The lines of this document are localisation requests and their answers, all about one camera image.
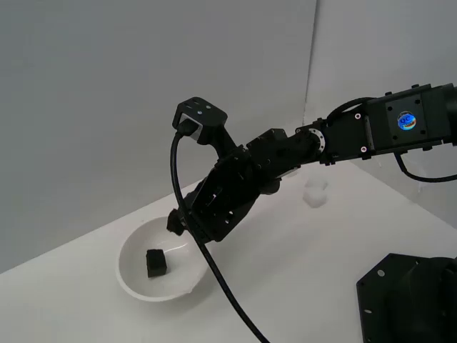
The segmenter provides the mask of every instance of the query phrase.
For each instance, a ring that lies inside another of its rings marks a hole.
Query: blue logo
[[[416,126],[416,118],[411,112],[401,112],[397,122],[398,127],[404,131],[412,130]]]

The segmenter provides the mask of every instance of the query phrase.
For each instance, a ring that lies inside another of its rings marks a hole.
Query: gray wall
[[[176,105],[303,117],[316,0],[0,3],[0,272],[164,195]],[[180,150],[182,184],[216,155]]]
[[[413,84],[457,85],[456,14],[455,0],[319,1],[306,121],[360,96]],[[457,173],[457,149],[451,146],[405,156],[415,173]],[[356,164],[457,227],[457,182],[422,187],[402,175],[390,155]]]

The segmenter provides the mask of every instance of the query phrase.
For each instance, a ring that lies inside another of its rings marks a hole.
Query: black cube
[[[166,273],[166,260],[162,249],[150,249],[146,253],[148,277],[160,277]]]

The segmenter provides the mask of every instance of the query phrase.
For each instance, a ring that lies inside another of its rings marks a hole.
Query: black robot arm
[[[281,177],[302,164],[332,165],[388,153],[401,161],[401,154],[410,149],[456,145],[457,88],[413,86],[381,98],[356,99],[326,119],[297,128],[293,136],[270,129],[246,146],[234,144],[224,128],[227,115],[203,99],[178,105],[175,129],[186,119],[197,124],[192,137],[199,144],[212,145],[219,160],[185,202],[196,224],[195,234],[204,243],[219,242],[260,194],[277,192]],[[180,211],[170,213],[167,229],[177,234],[186,229]]]

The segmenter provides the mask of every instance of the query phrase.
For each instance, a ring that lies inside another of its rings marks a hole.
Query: black cable
[[[178,178],[178,168],[176,166],[177,154],[178,154],[178,144],[179,140],[183,137],[183,135],[179,132],[176,132],[173,143],[171,144],[171,153],[170,153],[170,168],[171,168],[171,183],[173,184],[174,195],[176,196],[176,200],[178,202],[179,209],[184,216],[184,220],[186,221],[186,226],[192,237],[195,239],[195,242],[199,246],[199,249],[203,256],[205,257],[206,262],[208,262],[211,271],[213,272],[214,276],[216,277],[217,282],[221,285],[224,294],[226,295],[228,301],[235,309],[236,313],[240,316],[243,320],[244,324],[252,331],[252,333],[257,337],[257,339],[262,343],[269,343],[267,338],[257,329],[256,325],[251,321],[245,311],[241,308],[240,304],[236,301],[235,296],[231,292],[229,286],[226,283],[226,280],[222,276],[219,268],[217,267],[213,257],[209,253],[208,249],[206,248],[205,244],[199,239],[198,235],[194,232],[192,226],[194,224],[193,219],[189,214],[189,210],[187,209],[186,202],[184,201],[183,194],[181,193],[181,187],[179,186],[179,178]]]
[[[338,107],[336,107],[328,116],[327,116],[327,121],[331,123],[332,121],[337,120],[341,116],[343,116],[344,111],[350,109],[351,107],[357,106],[357,105],[362,105],[364,102],[367,102],[368,100],[372,100],[374,98],[357,98],[354,100],[350,100],[346,102],[345,104],[342,104]]]
[[[398,152],[395,152],[393,154],[395,156],[395,159],[397,160],[398,166],[400,167],[400,170],[407,176],[410,177],[413,180],[420,181],[420,182],[429,182],[432,184],[438,184],[440,182],[449,182],[449,181],[455,181],[457,180],[457,174],[456,175],[450,175],[448,177],[418,177],[417,175],[414,175],[410,173],[406,166],[405,163],[403,162],[403,159],[401,158],[401,154]]]

